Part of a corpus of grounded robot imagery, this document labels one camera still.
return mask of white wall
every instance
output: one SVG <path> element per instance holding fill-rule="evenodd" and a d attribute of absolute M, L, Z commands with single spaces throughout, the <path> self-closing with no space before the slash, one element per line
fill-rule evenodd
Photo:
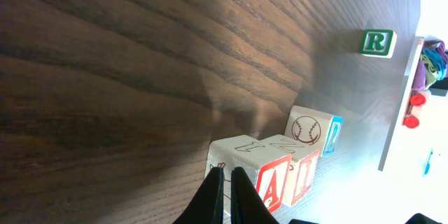
<path fill-rule="evenodd" d="M 448 9 L 446 0 L 421 0 L 419 36 L 434 36 L 448 42 Z"/>
<path fill-rule="evenodd" d="M 395 129 L 388 162 L 380 175 L 371 176 L 369 201 L 381 203 L 381 214 L 388 213 L 390 222 L 404 223 L 405 217 L 422 213 L 441 223 L 448 223 L 448 97 L 431 96 L 422 108 L 420 126 Z M 424 176 L 431 149 L 429 174 Z"/>

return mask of wood grain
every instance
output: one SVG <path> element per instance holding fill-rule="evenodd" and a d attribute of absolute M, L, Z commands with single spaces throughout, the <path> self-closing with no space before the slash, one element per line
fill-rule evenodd
<path fill-rule="evenodd" d="M 0 222 L 171 223 L 210 141 L 282 133 L 292 105 L 343 116 L 309 196 L 319 222 L 374 171 L 419 0 L 0 0 Z M 361 57 L 393 29 L 392 59 Z"/>

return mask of toy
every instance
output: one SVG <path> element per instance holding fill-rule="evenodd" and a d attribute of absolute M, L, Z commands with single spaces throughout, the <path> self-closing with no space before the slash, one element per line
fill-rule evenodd
<path fill-rule="evenodd" d="M 405 118 L 403 119 L 404 126 L 410 129 L 420 126 L 421 112 L 424 110 L 424 105 L 428 103 L 430 96 L 431 91 L 429 90 L 412 93 L 412 96 L 409 98 Z"/>
<path fill-rule="evenodd" d="M 397 34 L 390 29 L 366 29 L 360 53 L 390 59 L 396 42 Z"/>
<path fill-rule="evenodd" d="M 321 157 L 326 157 L 335 152 L 342 123 L 342 117 L 293 106 L 284 135 L 309 146 L 310 153 L 319 150 Z"/>
<path fill-rule="evenodd" d="M 263 223 L 279 224 L 266 209 L 246 171 L 235 167 L 231 175 L 232 224 Z M 223 168 L 214 167 L 174 224 L 219 224 L 223 223 Z M 313 224 L 302 220 L 291 220 L 289 224 Z"/>
<path fill-rule="evenodd" d="M 224 211 L 230 214 L 230 174 L 246 170 L 263 203 L 273 213 L 281 206 L 291 154 L 249 136 L 235 136 L 210 143 L 205 176 L 213 167 L 224 169 Z"/>
<path fill-rule="evenodd" d="M 307 148 L 299 141 L 280 134 L 263 139 L 261 142 L 278 148 L 285 153 L 290 153 L 293 156 L 282 199 L 283 204 L 292 207 L 311 189 L 319 158 L 319 150 L 315 148 L 315 151 L 312 151 L 312 148 Z"/>

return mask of baseball block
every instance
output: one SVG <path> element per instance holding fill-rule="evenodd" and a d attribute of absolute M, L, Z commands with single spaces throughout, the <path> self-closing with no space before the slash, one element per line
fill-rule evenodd
<path fill-rule="evenodd" d="M 249 136 L 235 136 L 210 143 L 205 176 L 213 167 L 224 169 L 224 211 L 230 213 L 231 174 L 243 167 L 270 213 L 281 206 L 291 154 Z"/>
<path fill-rule="evenodd" d="M 319 150 L 317 148 L 312 150 L 311 146 L 305 146 L 280 134 L 263 139 L 261 142 L 292 155 L 282 199 L 283 204 L 292 207 L 311 190 Z"/>
<path fill-rule="evenodd" d="M 334 154 L 343 119 L 340 116 L 293 106 L 289 113 L 285 136 L 297 140 L 311 150 L 319 149 L 321 157 Z"/>
<path fill-rule="evenodd" d="M 392 58 L 397 43 L 397 34 L 389 29 L 364 30 L 361 54 L 368 57 Z"/>

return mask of red toy wheel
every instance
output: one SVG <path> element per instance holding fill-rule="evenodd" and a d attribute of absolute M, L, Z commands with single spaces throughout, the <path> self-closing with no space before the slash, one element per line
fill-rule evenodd
<path fill-rule="evenodd" d="M 424 105 L 426 103 L 426 98 L 422 94 L 416 94 L 416 95 L 411 97 L 409 102 L 413 106 L 422 106 L 422 105 Z"/>
<path fill-rule="evenodd" d="M 420 120 L 415 116 L 411 115 L 403 120 L 403 124 L 410 129 L 415 129 L 420 125 Z"/>

